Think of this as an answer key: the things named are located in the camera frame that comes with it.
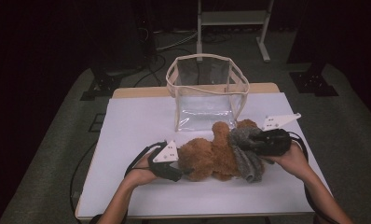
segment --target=white paper sheet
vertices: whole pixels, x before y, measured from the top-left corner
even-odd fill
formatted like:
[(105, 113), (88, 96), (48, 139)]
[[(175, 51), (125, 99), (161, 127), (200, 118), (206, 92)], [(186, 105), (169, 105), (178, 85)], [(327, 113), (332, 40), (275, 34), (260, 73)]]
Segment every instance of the white paper sheet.
[[(126, 168), (145, 148), (163, 140), (177, 146), (195, 137), (213, 139), (213, 133), (175, 132), (175, 102), (171, 97), (111, 99), (84, 189), (77, 207), (79, 218), (101, 214), (109, 204)], [(251, 119), (262, 127), (267, 115), (293, 114), (284, 93), (251, 93), (239, 120)], [(284, 130), (305, 137), (296, 121)], [(313, 154), (309, 163), (326, 185)], [(137, 188), (129, 207), (130, 217), (285, 214), (311, 212), (303, 183), (279, 165), (266, 165), (263, 180), (221, 182), (208, 178), (190, 182), (160, 179)]]

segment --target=teddy bear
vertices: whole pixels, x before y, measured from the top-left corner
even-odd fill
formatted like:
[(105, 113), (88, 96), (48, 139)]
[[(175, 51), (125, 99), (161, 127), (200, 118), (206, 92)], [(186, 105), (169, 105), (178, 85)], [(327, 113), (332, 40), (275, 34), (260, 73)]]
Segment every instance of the teddy bear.
[[(237, 123), (236, 129), (256, 127), (255, 122), (245, 119)], [(200, 181), (209, 176), (221, 181), (227, 181), (234, 176), (245, 178), (246, 173), (250, 172), (244, 171), (245, 155), (239, 152), (231, 141), (231, 133), (234, 130), (230, 130), (225, 122), (218, 121), (212, 126), (212, 131), (214, 136), (212, 142), (204, 138), (195, 138), (179, 148), (179, 168), (192, 169), (193, 172), (187, 176), (192, 181)]]

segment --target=clear plastic bag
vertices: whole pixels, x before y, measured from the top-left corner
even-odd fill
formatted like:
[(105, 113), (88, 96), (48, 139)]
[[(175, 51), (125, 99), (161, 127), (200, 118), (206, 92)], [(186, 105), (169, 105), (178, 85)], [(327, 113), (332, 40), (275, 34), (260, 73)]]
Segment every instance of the clear plastic bag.
[(166, 75), (176, 101), (175, 130), (210, 130), (217, 121), (234, 128), (249, 81), (230, 58), (213, 54), (178, 57)]

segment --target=white shelf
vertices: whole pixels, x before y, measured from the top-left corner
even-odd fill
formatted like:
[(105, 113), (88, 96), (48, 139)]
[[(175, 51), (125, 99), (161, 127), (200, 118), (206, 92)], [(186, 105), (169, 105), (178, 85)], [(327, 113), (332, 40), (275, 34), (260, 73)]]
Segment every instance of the white shelf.
[(265, 10), (202, 12), (201, 25), (264, 24), (266, 16)]

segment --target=black cable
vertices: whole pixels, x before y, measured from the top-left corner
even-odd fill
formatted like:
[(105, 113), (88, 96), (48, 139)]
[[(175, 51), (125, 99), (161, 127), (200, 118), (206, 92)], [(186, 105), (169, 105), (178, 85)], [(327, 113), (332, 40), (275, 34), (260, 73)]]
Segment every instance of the black cable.
[(204, 44), (212, 43), (215, 41), (216, 38), (217, 35), (215, 34), (206, 34), (202, 37), (202, 43)]
[(72, 174), (72, 179), (70, 180), (70, 190), (69, 190), (69, 199), (70, 199), (70, 206), (72, 208), (72, 212), (73, 212), (73, 216), (75, 216), (75, 219), (77, 221), (78, 224), (82, 224), (80, 220), (78, 220), (78, 218), (76, 217), (76, 210), (75, 210), (75, 206), (73, 205), (73, 199), (72, 199), (72, 194), (73, 194), (73, 182), (75, 181), (75, 176), (76, 176), (76, 173), (77, 173), (77, 170), (78, 170), (78, 167), (80, 166), (81, 162), (85, 159), (85, 157), (88, 155), (88, 153), (96, 146), (96, 144), (98, 143), (98, 140), (96, 140), (90, 147), (89, 149), (84, 153), (84, 155), (81, 157), (81, 159), (78, 161), (78, 164)]
[(229, 37), (225, 37), (224, 35), (218, 35), (218, 34), (213, 34), (213, 35), (214, 35), (214, 38), (213, 38), (212, 41), (205, 40), (205, 36), (208, 36), (208, 35), (205, 35), (202, 38), (202, 42), (204, 44), (208, 44), (208, 45), (216, 45), (216, 44), (221, 44), (221, 43), (227, 42), (227, 41), (232, 39), (232, 34), (227, 34)]
[(189, 31), (169, 31), (169, 34), (173, 35), (183, 35), (183, 36), (189, 36), (189, 34), (194, 34), (197, 32), (196, 30), (189, 30)]
[(153, 147), (159, 147), (159, 146), (162, 146), (162, 143), (155, 143), (149, 147), (145, 147), (140, 153), (139, 155), (137, 155), (137, 157), (131, 162), (131, 164), (128, 166), (127, 170), (125, 171), (125, 174), (124, 174), (124, 178), (125, 176), (134, 168), (134, 166), (136, 165), (136, 163)]
[(161, 86), (161, 81), (159, 80), (159, 78), (157, 77), (157, 74), (156, 74), (156, 72), (155, 71), (153, 71), (152, 69), (151, 69), (151, 66), (150, 66), (150, 64), (148, 65), (148, 70), (150, 71), (150, 73), (153, 75), (153, 77), (156, 79), (156, 81), (157, 81), (157, 84), (158, 84), (158, 86), (160, 87)]
[(154, 38), (154, 42), (155, 42), (155, 45), (156, 45), (156, 50), (159, 46), (159, 39), (158, 38)]
[(148, 37), (149, 37), (149, 32), (148, 32), (148, 30), (147, 29), (145, 29), (145, 28), (142, 28), (142, 27), (139, 27), (139, 28), (137, 28), (138, 29), (138, 31), (140, 31), (140, 30), (143, 30), (143, 31), (145, 31), (145, 33), (146, 33), (146, 35), (145, 35), (145, 38), (144, 38), (144, 40), (140, 40), (142, 43), (145, 43), (145, 41), (147, 41), (147, 39), (148, 39)]
[(148, 77), (148, 76), (150, 76), (150, 75), (153, 75), (153, 76), (155, 76), (155, 78), (157, 79), (157, 81), (159, 81), (159, 79), (157, 78), (157, 75), (155, 74), (157, 71), (159, 71), (161, 68), (163, 68), (164, 66), (165, 66), (165, 64), (166, 64), (166, 60), (165, 60), (165, 58), (163, 57), (163, 56), (161, 56), (161, 55), (159, 55), (159, 54), (157, 54), (157, 56), (159, 57), (159, 58), (161, 58), (162, 60), (163, 60), (163, 64), (157, 69), (157, 70), (154, 70), (154, 71), (152, 71), (152, 70), (150, 70), (151, 72), (150, 73), (148, 73), (147, 75), (145, 75), (145, 76), (143, 76), (143, 77), (141, 77), (134, 85), (133, 85), (133, 88), (135, 88), (143, 79), (145, 79), (146, 77)]
[(182, 50), (182, 51), (187, 52), (188, 54), (193, 54), (193, 53), (192, 53), (191, 51), (189, 51), (188, 49), (179, 49), (179, 48), (177, 48), (177, 49), (172, 49), (172, 48), (170, 48), (170, 49), (162, 49), (162, 50), (160, 50), (159, 52), (160, 52), (160, 53), (163, 53), (163, 52), (170, 51), (170, 50)]
[(177, 41), (176, 43), (173, 43), (169, 46), (166, 46), (166, 47), (162, 47), (162, 48), (157, 48), (157, 51), (160, 51), (160, 50), (164, 50), (164, 49), (170, 49), (170, 48), (173, 48), (173, 47), (177, 47), (177, 46), (180, 46), (180, 45), (184, 45), (185, 43), (188, 43), (189, 41), (193, 40), (193, 42), (196, 41), (196, 37), (197, 37), (197, 32), (195, 32), (193, 35), (190, 35), (189, 37), (186, 37), (182, 40), (179, 40)]
[[(297, 136), (297, 138), (291, 137), (291, 139), (296, 141), (301, 146), (302, 152), (304, 153), (304, 156), (307, 159), (307, 162), (309, 162), (308, 150), (305, 146), (304, 141), (302, 141), (302, 138), (298, 134), (296, 134), (296, 133), (291, 133), (291, 134)], [(316, 214), (319, 217), (322, 217), (325, 221), (327, 221), (331, 224), (339, 224), (338, 222), (336, 222), (335, 220), (330, 218), (328, 215), (326, 215), (322, 210), (320, 210), (319, 207), (317, 207), (317, 205), (314, 203), (313, 199), (311, 198), (310, 192), (309, 192), (309, 190), (308, 190), (308, 188), (305, 184), (304, 184), (304, 189), (305, 189), (305, 196), (307, 198), (307, 201), (308, 201), (310, 207), (313, 209), (313, 211), (315, 211)]]

